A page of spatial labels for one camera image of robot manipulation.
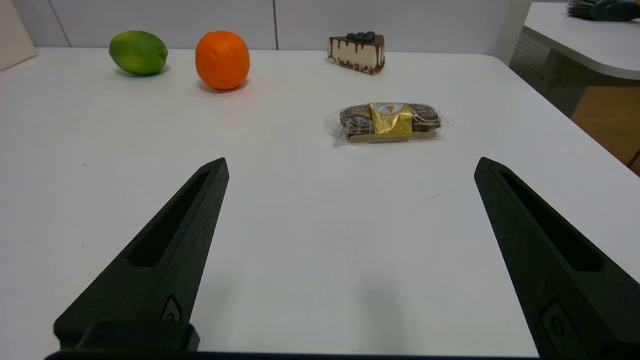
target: chocolate drizzle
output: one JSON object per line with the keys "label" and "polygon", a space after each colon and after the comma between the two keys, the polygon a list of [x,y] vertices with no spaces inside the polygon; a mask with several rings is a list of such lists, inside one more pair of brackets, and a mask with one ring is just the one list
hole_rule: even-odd
{"label": "chocolate drizzle", "polygon": [[[348,47],[349,43],[353,43],[355,45],[355,53],[358,53],[358,45],[360,46],[360,50],[364,51],[365,45],[370,45],[376,48],[376,66],[371,68],[368,66],[362,66],[359,64],[352,64],[350,61],[343,61],[339,58],[333,57],[333,41],[338,41],[338,50],[340,49],[340,43],[344,41],[344,45]],[[353,39],[347,39],[346,37],[330,37],[329,38],[329,59],[333,60],[334,63],[340,64],[340,66],[347,67],[349,69],[353,69],[360,72],[366,72],[368,74],[376,74],[385,66],[385,37],[383,35],[376,35],[373,42],[363,42],[356,41]]]}

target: table surface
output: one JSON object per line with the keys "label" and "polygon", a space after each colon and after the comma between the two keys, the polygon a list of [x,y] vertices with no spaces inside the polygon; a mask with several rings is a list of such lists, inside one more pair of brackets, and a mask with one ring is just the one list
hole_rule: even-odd
{"label": "table surface", "polygon": [[[230,172],[191,317],[201,350],[535,356],[473,174],[511,167],[636,279],[640,180],[499,60],[252,51],[215,93],[193,51],[124,75],[106,49],[39,49],[0,73],[3,359],[52,324],[202,164]],[[444,140],[334,147],[323,118],[424,102]]]}
{"label": "table surface", "polygon": [[561,54],[605,75],[640,79],[640,22],[569,17],[566,3],[533,3],[524,31]]}

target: orange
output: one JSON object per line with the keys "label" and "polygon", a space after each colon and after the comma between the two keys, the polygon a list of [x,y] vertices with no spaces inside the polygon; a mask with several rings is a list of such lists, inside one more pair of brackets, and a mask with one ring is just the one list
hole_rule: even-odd
{"label": "orange", "polygon": [[212,31],[196,46],[196,70],[205,84],[217,90],[242,85],[249,74],[249,49],[231,31]]}

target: lime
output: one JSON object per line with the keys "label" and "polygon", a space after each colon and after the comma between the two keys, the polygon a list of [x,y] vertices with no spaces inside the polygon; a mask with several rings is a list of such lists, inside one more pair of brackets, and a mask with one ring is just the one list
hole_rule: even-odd
{"label": "lime", "polygon": [[153,75],[163,69],[167,50],[162,40],[146,31],[125,31],[109,44],[109,55],[122,70]]}

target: black object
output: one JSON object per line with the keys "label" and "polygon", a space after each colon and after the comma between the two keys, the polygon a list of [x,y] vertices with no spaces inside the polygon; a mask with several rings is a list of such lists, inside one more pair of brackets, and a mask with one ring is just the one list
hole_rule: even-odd
{"label": "black object", "polygon": [[357,34],[348,33],[348,40],[360,41],[360,42],[374,42],[376,39],[376,33],[373,31],[368,31],[367,33],[359,32]]}
{"label": "black object", "polygon": [[572,0],[567,14],[585,20],[630,21],[640,18],[640,5],[629,0]]}
{"label": "black object", "polygon": [[504,165],[475,178],[540,356],[640,358],[640,285]]}
{"label": "black object", "polygon": [[[540,356],[640,358],[640,285],[505,166],[475,179]],[[198,170],[58,318],[47,360],[489,359],[184,351],[227,181],[224,159]]]}
{"label": "black object", "polygon": [[228,179],[223,158],[191,176],[56,320],[62,349],[197,348],[189,318]]}
{"label": "black object", "polygon": [[633,166],[633,164],[636,162],[636,160],[638,160],[638,158],[640,158],[640,149],[638,149],[638,151],[636,152],[635,155],[633,155],[633,157],[631,158],[631,160],[629,161],[629,163],[627,164],[627,167],[631,167]]}

